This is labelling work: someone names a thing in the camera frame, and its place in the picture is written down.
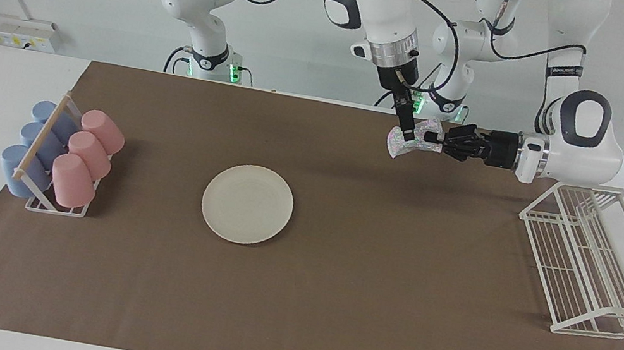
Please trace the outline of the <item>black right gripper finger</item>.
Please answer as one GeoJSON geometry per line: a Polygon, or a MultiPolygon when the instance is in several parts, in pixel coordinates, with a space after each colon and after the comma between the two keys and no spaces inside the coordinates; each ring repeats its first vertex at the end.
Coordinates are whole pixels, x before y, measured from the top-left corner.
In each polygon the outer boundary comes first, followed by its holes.
{"type": "Polygon", "coordinates": [[[396,116],[399,120],[398,122],[400,123],[399,127],[403,135],[403,140],[406,142],[415,140],[414,105],[398,102],[396,116]]]}

